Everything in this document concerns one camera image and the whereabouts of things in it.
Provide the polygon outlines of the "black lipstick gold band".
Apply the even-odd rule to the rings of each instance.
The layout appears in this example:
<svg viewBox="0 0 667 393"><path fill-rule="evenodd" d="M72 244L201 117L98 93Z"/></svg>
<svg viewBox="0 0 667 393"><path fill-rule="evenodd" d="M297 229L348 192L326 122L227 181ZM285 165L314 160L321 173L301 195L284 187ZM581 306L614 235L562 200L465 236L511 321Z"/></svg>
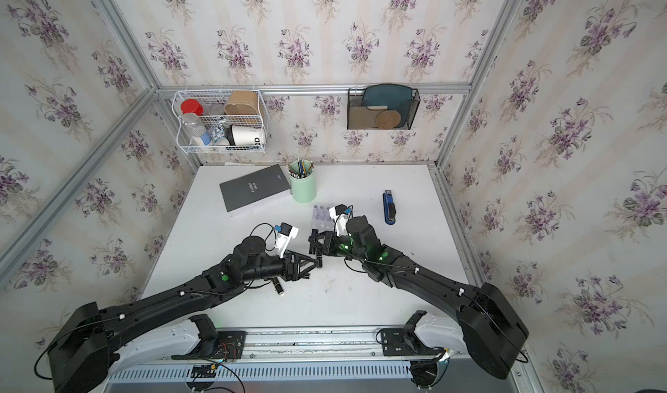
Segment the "black lipstick gold band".
<svg viewBox="0 0 667 393"><path fill-rule="evenodd" d="M284 289L282 288L282 285L281 285L279 279L278 278L273 278L272 283L274 285L274 289L275 289L276 293L279 296L282 296L284 294Z"/></svg>

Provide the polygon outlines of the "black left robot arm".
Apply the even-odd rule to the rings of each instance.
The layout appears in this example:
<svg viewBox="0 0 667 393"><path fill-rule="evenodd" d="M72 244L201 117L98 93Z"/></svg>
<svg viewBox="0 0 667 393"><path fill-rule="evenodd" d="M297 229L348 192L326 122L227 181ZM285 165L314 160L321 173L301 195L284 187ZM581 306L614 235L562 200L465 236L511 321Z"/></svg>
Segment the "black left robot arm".
<svg viewBox="0 0 667 393"><path fill-rule="evenodd" d="M129 342L189 314L211 341L215 327L204 311L241 295L256 280L298 281L320 266L319 259L291 250L269 254L263 238L248 236L220 263L181 285L120 306L80 306L43 352L49 379L56 392L89 392L121 362L120 350Z"/></svg>

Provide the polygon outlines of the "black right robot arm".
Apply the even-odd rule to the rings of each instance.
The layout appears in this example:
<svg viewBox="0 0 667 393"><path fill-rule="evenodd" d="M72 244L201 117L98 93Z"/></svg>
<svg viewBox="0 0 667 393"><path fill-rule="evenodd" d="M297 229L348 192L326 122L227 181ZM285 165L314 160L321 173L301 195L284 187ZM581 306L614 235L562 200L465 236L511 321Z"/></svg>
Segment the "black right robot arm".
<svg viewBox="0 0 667 393"><path fill-rule="evenodd" d="M347 233L325 231L308 238L317 254L357 260L371 280L409 292L454 318L468 354L479 367L506 379L529 330L503 292L488 282L480 287L431 271L380 242L365 216L349 219Z"/></svg>

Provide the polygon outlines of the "clear acrylic lipstick organizer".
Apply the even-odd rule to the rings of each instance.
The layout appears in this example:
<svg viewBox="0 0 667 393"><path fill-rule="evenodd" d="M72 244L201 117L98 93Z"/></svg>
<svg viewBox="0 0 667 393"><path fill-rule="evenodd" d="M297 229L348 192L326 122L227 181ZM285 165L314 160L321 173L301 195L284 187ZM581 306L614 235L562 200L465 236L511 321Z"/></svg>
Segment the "clear acrylic lipstick organizer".
<svg viewBox="0 0 667 393"><path fill-rule="evenodd" d="M312 229L318 229L322 233L334 233L334 222L333 221L328 222L327 219L325 219L321 221L321 223L318 226L316 226L316 224L314 224L314 221L312 221L311 230Z"/></svg>

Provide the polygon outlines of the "pens in cup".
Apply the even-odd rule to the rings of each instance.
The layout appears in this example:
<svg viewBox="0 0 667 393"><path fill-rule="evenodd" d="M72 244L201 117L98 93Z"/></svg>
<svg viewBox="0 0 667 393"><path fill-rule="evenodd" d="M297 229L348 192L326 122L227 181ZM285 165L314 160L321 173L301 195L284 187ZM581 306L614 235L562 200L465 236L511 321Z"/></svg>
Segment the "pens in cup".
<svg viewBox="0 0 667 393"><path fill-rule="evenodd" d="M293 179L307 179L314 172L314 163L310 160L295 160L288 164L288 172Z"/></svg>

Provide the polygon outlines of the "mint green pen cup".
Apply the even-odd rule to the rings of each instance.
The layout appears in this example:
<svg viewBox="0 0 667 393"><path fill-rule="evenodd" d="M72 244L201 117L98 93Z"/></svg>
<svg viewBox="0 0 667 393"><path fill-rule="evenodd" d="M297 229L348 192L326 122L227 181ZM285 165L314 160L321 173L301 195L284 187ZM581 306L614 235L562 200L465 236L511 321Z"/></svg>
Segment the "mint green pen cup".
<svg viewBox="0 0 667 393"><path fill-rule="evenodd" d="M312 202L316 197L315 172L307 179L293 179L290 176L293 198L299 203Z"/></svg>

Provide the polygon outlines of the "dark grey notebook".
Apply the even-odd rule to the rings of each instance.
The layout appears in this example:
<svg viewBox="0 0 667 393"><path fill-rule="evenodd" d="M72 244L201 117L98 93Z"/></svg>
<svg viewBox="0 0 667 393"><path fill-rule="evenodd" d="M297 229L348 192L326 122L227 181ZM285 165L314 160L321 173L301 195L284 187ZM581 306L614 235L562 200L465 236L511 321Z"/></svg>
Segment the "dark grey notebook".
<svg viewBox="0 0 667 393"><path fill-rule="evenodd" d="M240 214L289 195L291 191L288 178L279 165L245 174L239 178L222 182L219 185L226 211Z"/></svg>

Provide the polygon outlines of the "white cylindrical speaker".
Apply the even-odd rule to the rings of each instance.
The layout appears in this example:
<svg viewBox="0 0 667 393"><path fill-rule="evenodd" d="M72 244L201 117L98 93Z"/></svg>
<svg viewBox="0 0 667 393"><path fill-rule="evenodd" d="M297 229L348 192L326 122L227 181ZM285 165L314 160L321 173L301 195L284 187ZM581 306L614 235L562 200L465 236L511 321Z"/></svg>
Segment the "white cylindrical speaker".
<svg viewBox="0 0 667 393"><path fill-rule="evenodd" d="M226 129L226 138L229 144L235 147L258 147L266 143L264 129L257 127L231 125Z"/></svg>

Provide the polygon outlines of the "clear plastic bottle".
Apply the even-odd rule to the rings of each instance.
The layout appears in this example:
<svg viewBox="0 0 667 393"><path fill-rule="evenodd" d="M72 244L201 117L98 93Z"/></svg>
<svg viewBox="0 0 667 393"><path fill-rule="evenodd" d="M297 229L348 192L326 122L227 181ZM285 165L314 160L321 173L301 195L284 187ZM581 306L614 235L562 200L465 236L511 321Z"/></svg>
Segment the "clear plastic bottle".
<svg viewBox="0 0 667 393"><path fill-rule="evenodd" d="M200 117L195 113L185 113L182 116L182 122L187 130L192 145L197 147L207 147L211 144L211 137Z"/></svg>

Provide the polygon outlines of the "red lidded jar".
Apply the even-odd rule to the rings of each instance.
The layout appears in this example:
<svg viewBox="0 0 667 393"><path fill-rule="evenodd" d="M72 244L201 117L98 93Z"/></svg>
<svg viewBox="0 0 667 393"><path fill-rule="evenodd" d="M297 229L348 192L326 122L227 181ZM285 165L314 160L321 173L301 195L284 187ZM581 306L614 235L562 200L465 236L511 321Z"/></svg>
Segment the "red lidded jar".
<svg viewBox="0 0 667 393"><path fill-rule="evenodd" d="M187 99L181 103L180 110L185 114L201 116L204 113L203 105L195 99Z"/></svg>

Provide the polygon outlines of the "aluminium front rail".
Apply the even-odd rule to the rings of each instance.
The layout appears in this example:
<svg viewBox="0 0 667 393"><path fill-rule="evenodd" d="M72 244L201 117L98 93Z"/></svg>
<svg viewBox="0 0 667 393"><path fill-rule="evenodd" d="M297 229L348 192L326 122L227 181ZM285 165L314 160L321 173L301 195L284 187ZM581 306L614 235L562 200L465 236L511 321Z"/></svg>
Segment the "aluminium front rail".
<svg viewBox="0 0 667 393"><path fill-rule="evenodd" d="M242 357L230 362L280 362L280 361L361 361L410 359L428 360L435 356L384 357L375 341L380 328L401 328L404 325L334 326L334 327L267 327L267 328L219 328L248 332ZM135 341L130 351L139 357L138 365L149 363L203 363L219 362L202 359L173 360L172 355L183 354L196 344L196 336L189 330L194 325L182 323L160 329L149 345ZM446 356L461 355L470 358L462 340L461 328L451 319L427 313L426 322L417 325L418 337L430 347L443 347Z"/></svg>

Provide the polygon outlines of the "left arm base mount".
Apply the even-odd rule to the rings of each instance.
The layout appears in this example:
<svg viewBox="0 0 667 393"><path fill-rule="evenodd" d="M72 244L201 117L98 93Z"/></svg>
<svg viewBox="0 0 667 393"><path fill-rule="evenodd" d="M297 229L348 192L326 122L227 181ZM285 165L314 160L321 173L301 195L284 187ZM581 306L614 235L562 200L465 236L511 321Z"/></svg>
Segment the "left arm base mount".
<svg viewBox="0 0 667 393"><path fill-rule="evenodd" d="M193 315L184 323L195 325L197 344L186 353L172 355L171 359L227 362L242 357L248 332L217 329L207 314Z"/></svg>

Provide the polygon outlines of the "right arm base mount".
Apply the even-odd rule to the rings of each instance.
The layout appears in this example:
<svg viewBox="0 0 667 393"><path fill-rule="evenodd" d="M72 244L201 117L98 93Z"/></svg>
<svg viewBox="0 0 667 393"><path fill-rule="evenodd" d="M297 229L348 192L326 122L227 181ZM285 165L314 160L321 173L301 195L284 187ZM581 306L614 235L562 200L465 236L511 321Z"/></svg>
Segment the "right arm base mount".
<svg viewBox="0 0 667 393"><path fill-rule="evenodd" d="M380 328L375 341L384 357L437 356L446 349L427 346L417 335L417 325L426 322L426 311L415 311L401 328Z"/></svg>

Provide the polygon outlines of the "black mesh wall organizer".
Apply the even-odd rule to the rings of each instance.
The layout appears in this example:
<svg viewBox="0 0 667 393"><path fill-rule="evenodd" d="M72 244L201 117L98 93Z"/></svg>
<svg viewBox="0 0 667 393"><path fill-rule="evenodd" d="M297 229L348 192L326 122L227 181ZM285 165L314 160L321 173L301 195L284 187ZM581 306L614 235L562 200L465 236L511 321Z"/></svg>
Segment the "black mesh wall organizer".
<svg viewBox="0 0 667 393"><path fill-rule="evenodd" d="M420 92L413 89L413 100L407 110L398 111L401 114L401 124L395 129L378 129L375 127L375 117L378 113L388 110L386 107L363 107L363 89L349 89L347 91L347 130L411 130L413 121L420 106Z"/></svg>

